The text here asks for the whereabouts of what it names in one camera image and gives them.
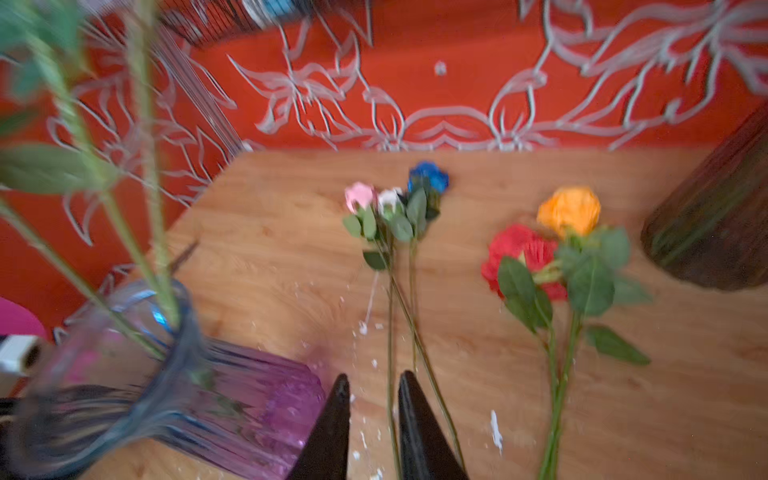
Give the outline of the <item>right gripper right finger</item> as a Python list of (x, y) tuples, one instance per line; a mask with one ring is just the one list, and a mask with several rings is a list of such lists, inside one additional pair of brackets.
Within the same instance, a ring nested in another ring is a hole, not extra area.
[(405, 480), (468, 480), (413, 372), (399, 380), (400, 460)]

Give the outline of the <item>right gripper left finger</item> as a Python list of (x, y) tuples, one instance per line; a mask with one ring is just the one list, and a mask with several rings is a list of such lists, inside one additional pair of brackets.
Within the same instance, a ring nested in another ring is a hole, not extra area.
[(350, 431), (350, 384), (339, 374), (287, 480), (347, 478)]

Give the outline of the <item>purple glass vase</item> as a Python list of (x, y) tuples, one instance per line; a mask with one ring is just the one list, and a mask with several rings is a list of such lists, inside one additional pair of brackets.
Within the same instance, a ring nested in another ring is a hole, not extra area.
[(245, 479), (282, 479), (325, 403), (299, 362), (203, 334), (188, 290), (171, 326), (142, 281), (92, 308), (42, 359), (6, 432), (24, 479), (78, 473), (152, 438)]

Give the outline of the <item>large red rose stem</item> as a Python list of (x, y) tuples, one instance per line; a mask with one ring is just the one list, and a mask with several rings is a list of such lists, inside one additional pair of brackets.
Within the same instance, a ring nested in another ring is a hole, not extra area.
[(558, 342), (554, 304), (567, 299), (555, 259), (558, 243), (523, 224), (498, 233), (488, 246), (481, 274), (506, 310), (541, 343), (547, 355), (551, 408), (559, 390)]

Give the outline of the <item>orange yellow rose stem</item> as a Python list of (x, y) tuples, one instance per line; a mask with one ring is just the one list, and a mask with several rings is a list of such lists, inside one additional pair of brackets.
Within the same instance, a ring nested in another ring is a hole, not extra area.
[(598, 354), (624, 363), (646, 366), (650, 357), (610, 327), (595, 320), (615, 306), (642, 304), (652, 296), (639, 282), (625, 276), (631, 244), (622, 227), (600, 222), (602, 206), (588, 187), (556, 190), (538, 209), (537, 222), (558, 236), (553, 261), (538, 279), (552, 279), (565, 289), (570, 311), (561, 347), (553, 320), (546, 320), (546, 351), (551, 414), (537, 477), (555, 479), (562, 436), (562, 416), (576, 353), (586, 341)]

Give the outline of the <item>brown glass vase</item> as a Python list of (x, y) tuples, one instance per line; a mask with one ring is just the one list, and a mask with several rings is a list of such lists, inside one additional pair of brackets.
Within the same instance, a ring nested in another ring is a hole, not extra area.
[(656, 266), (698, 286), (737, 291), (767, 283), (767, 107), (716, 147), (641, 233)]

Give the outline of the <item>pale blue flower stem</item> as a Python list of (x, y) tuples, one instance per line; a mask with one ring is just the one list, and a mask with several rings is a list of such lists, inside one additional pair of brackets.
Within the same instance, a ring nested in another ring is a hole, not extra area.
[(145, 280), (153, 261), (146, 259), (112, 193), (122, 172), (97, 153), (78, 100), (70, 92), (71, 80), (88, 71), (80, 32), (83, 21), (76, 1), (2, 2), (1, 50), (25, 52), (17, 83), (10, 92), (18, 101), (25, 102), (39, 90), (48, 90), (72, 144), (60, 148), (27, 142), (2, 147), (1, 184), (35, 195), (95, 192), (113, 230)]

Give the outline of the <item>red rosebud stem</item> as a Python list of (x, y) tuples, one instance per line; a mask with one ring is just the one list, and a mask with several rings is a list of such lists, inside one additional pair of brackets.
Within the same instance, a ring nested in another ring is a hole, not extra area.
[(95, 306), (106, 312), (116, 328), (128, 339), (140, 345), (147, 353), (156, 359), (162, 359), (165, 353), (147, 340), (142, 332), (129, 322), (121, 313), (108, 305), (106, 299), (97, 293), (76, 270), (62, 258), (43, 239), (11, 205), (1, 199), (1, 217), (10, 224), (34, 249), (36, 249), (60, 274), (62, 274), (82, 295)]

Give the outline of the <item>pink mottled flower stem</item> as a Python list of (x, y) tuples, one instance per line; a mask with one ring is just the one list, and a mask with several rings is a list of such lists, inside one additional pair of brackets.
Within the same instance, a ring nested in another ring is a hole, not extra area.
[(127, 64), (131, 76), (131, 99), (139, 142), (144, 198), (150, 229), (153, 266), (144, 275), (168, 327), (180, 322), (179, 308), (172, 285), (166, 241), (161, 172), (154, 139), (154, 91), (152, 88), (152, 37), (155, 33), (156, 3), (132, 1), (125, 13)]

